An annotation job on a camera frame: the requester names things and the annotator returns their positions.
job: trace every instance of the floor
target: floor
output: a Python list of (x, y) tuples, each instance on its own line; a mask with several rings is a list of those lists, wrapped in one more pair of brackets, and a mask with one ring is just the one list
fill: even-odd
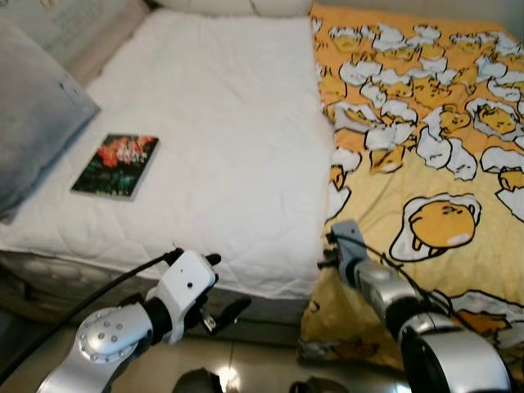
[[(39, 329), (30, 323), (16, 324), (18, 332), (29, 333), (24, 337), (38, 334)], [(54, 336), (0, 387), (0, 393), (34, 393), (47, 373), (69, 351), (74, 334), (75, 330), (69, 327)], [(3, 363), (7, 354), (4, 348), (2, 345), (0, 359)], [(347, 364), (300, 366), (291, 348), (189, 337), (175, 346), (158, 345), (150, 349), (130, 364), (113, 384), (112, 393), (171, 393), (182, 374), (201, 367), (219, 374), (227, 393), (287, 393), (293, 382), (305, 381), (312, 376), (337, 381), (351, 393), (409, 392), (403, 383), (398, 382), (398, 376), (367, 367)]]

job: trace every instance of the white bedsheet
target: white bedsheet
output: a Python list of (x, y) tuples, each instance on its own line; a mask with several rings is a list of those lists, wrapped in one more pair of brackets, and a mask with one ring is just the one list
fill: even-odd
[[(0, 250), (126, 270), (176, 245), (219, 252), (218, 287), (307, 297), (332, 151), (309, 37), (306, 18), (154, 12), (88, 88), (101, 113), (0, 224)], [(70, 192), (108, 133), (160, 138), (134, 201)]]

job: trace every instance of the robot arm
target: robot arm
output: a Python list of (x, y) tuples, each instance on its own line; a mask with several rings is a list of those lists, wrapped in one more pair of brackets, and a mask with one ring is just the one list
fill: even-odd
[(189, 319), (201, 320), (209, 334), (233, 322), (251, 303), (241, 299), (215, 319), (203, 308), (218, 279), (210, 262), (192, 251), (181, 254), (146, 301), (101, 309), (80, 325), (70, 353), (37, 393), (107, 393), (132, 359), (160, 340), (182, 339)]
[(508, 370), (495, 348), (476, 333), (455, 325), (429, 305), (394, 269), (371, 261), (355, 221), (334, 224), (342, 281), (372, 307), (396, 339), (414, 393), (511, 392)]

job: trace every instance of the book cover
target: book cover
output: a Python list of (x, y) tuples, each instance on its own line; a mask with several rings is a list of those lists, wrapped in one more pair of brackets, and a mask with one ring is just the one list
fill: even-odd
[(71, 190), (132, 198), (157, 144), (152, 136), (107, 135)]

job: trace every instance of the bed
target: bed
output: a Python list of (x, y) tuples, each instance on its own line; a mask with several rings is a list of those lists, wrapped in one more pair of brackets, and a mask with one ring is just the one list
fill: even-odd
[[(196, 9), (182, 11), (209, 11), (191, 4)], [(260, 13), (257, 4), (239, 13)], [(458, 10), (453, 17), (467, 15)], [(514, 14), (493, 19), (522, 33)], [(471, 62), (461, 55), (448, 64), (448, 50), (472, 50)], [(100, 113), (14, 220), (0, 224), (2, 306), (54, 319), (101, 283), (181, 246), (223, 256), (214, 307), (241, 294), (255, 298), (242, 321), (247, 339), (293, 342), (305, 309), (304, 358), (399, 367), (395, 343), (369, 309), (334, 269), (318, 271), (329, 248), (323, 234), (357, 219), (366, 241), (396, 267), (470, 319), (487, 321), (484, 333), (517, 364), (524, 320), (522, 100), (515, 99), (520, 82), (503, 77), (521, 61), (522, 47), (495, 23), (319, 5), (310, 20), (157, 9), (89, 84)], [(429, 101), (410, 101), (417, 87), (429, 92), (416, 89), (417, 97)], [(459, 92), (453, 100), (433, 105), (432, 93), (447, 99), (451, 90)], [(504, 111), (515, 124), (486, 136), (496, 141), (488, 147), (511, 151), (502, 161), (500, 151), (485, 154), (476, 137), (468, 139), (483, 130), (476, 119), (482, 108)], [(445, 132), (441, 117), (449, 123)], [(93, 151), (116, 130), (160, 138), (137, 199), (70, 194)], [(422, 236), (415, 239), (412, 218), (435, 213), (425, 206), (467, 217), (461, 233), (445, 234), (451, 246), (427, 240), (434, 223), (416, 229)], [(501, 243), (501, 233), (509, 246), (493, 241)], [(496, 279), (489, 263), (477, 264), (480, 255), (506, 279)], [(457, 261), (467, 268), (452, 269)], [(96, 306), (144, 291), (161, 271), (148, 271)]]
[[(21, 293), (27, 308), (38, 306), (27, 314), (54, 319), (181, 246), (223, 256), (215, 307), (228, 293), (252, 295), (250, 319), (293, 325), (296, 338), (322, 257), (332, 150), (309, 41), (306, 18), (152, 12), (87, 87), (97, 116), (0, 226), (11, 279), (3, 306), (20, 312)], [(160, 138), (133, 201), (70, 193), (108, 133)], [(124, 294), (150, 287), (164, 268)]]

